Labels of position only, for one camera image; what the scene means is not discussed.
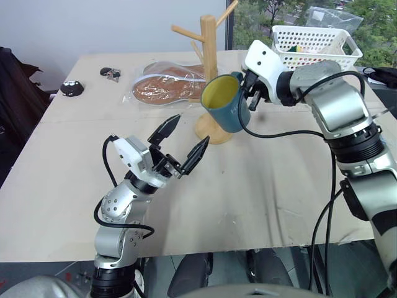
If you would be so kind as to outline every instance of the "brown insole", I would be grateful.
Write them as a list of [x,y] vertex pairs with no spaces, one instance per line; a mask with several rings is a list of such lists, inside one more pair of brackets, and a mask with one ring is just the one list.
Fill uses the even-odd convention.
[[205,87],[205,81],[189,81],[205,80],[203,65],[183,66],[159,61],[146,66],[143,70],[143,76],[145,75],[157,76],[137,82],[133,86],[133,94],[139,101],[147,104],[169,104],[181,99],[199,99]]

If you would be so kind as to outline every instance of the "window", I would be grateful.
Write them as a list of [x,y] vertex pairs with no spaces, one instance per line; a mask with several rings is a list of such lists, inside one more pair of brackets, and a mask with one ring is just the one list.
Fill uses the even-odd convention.
[[[351,35],[363,52],[355,65],[397,68],[397,10],[395,0],[239,0],[234,12],[228,48],[247,49],[253,40],[271,47],[273,25],[305,26],[310,7],[335,9],[362,17]],[[344,47],[347,55],[349,49]]]

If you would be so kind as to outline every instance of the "black bag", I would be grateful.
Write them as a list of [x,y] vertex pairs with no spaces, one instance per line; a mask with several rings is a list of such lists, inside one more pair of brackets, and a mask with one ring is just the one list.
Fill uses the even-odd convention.
[[[373,72],[366,73],[366,69],[372,69]],[[379,81],[385,83],[391,89],[397,89],[397,69],[391,67],[366,67],[362,70],[362,72],[368,76],[369,78],[374,79],[375,81]]]
[[36,71],[0,47],[0,186],[50,104],[50,95],[29,80]]

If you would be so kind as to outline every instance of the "wooden base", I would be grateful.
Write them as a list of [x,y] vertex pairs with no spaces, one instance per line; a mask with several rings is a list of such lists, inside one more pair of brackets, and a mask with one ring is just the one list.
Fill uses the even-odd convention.
[[232,133],[225,132],[209,113],[201,115],[196,121],[194,132],[202,140],[210,136],[210,144],[222,144],[227,142]]

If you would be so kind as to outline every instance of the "wooden mug tree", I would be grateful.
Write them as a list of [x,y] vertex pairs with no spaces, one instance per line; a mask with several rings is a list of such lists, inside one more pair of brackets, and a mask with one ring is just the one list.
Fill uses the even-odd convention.
[[[191,41],[194,51],[201,63],[204,65],[206,83],[218,76],[218,67],[216,64],[216,28],[228,17],[237,4],[238,0],[234,0],[218,20],[215,20],[215,17],[211,15],[201,16],[201,35],[175,25],[172,25],[171,27],[172,31],[190,37],[194,40],[198,40],[202,43],[203,55],[196,46],[194,40]],[[198,118],[194,130],[196,135],[201,139],[209,135],[211,144],[224,143],[232,136],[231,133],[225,132],[209,113],[205,113]]]

